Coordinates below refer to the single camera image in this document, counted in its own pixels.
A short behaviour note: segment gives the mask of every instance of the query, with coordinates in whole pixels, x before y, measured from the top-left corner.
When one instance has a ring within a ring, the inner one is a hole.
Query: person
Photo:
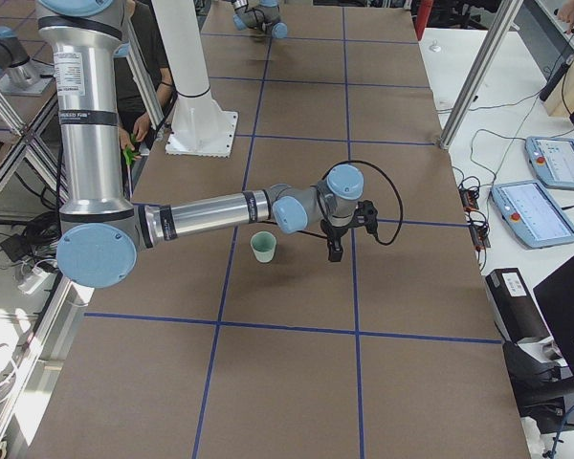
[[[156,88],[158,101],[162,107],[166,107],[172,96],[172,75],[155,18],[149,6],[138,0],[126,0],[125,7],[139,41],[146,70]],[[121,149],[129,146],[136,151],[141,142],[151,148],[154,140],[151,119],[125,58],[115,59],[115,82]]]
[[[557,11],[557,18],[560,21],[567,22],[567,30],[565,33],[571,34],[574,28],[574,0],[565,0],[559,11]]]

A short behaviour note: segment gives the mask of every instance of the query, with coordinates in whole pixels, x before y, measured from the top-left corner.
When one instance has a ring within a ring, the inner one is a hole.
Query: small cup
[[[268,231],[260,231],[251,238],[251,249],[259,263],[268,263],[275,256],[276,238]]]

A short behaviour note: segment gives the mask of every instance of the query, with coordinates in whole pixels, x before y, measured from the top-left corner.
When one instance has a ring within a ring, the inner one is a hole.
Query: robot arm
[[[280,20],[277,0],[260,0],[257,7],[249,8],[249,0],[232,0],[233,23],[239,31],[247,28],[269,33],[274,38],[285,38],[287,26]]]
[[[358,203],[364,178],[349,164],[337,165],[305,189],[281,184],[176,207],[133,206],[122,193],[113,70],[123,1],[36,0],[36,12],[39,32],[54,49],[69,179],[69,199],[59,211],[57,262],[75,282],[108,287],[130,273],[139,250],[270,218],[286,233],[322,222],[330,259],[339,261],[341,235],[368,227],[369,209]]]
[[[40,80],[40,74],[17,35],[8,27],[0,27],[0,76],[5,70],[12,84],[22,89]]]

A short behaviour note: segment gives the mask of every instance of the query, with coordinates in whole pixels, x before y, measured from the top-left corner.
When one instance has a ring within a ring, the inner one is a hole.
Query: person's hand
[[[560,21],[567,22],[567,31],[565,33],[571,34],[574,28],[574,0],[566,0],[562,7],[557,11],[557,18]]]
[[[132,143],[132,140],[130,139],[129,133],[121,126],[119,126],[119,145],[121,147],[121,150],[124,150],[128,146],[132,151],[136,150],[134,143]]]
[[[132,132],[136,136],[136,142],[142,142],[150,128],[151,118],[148,114],[140,115],[134,123],[134,132]]]

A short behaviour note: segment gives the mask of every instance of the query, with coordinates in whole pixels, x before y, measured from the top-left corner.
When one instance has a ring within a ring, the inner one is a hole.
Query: dark shirt
[[[160,31],[149,7],[136,2],[134,14],[131,17],[132,26],[136,32],[146,69],[151,76],[153,87],[157,89],[162,81],[160,69],[168,67],[166,51],[162,43]],[[120,112],[142,114],[146,111],[143,98],[134,82],[132,72],[125,57],[115,59],[115,86],[117,88],[117,109]]]

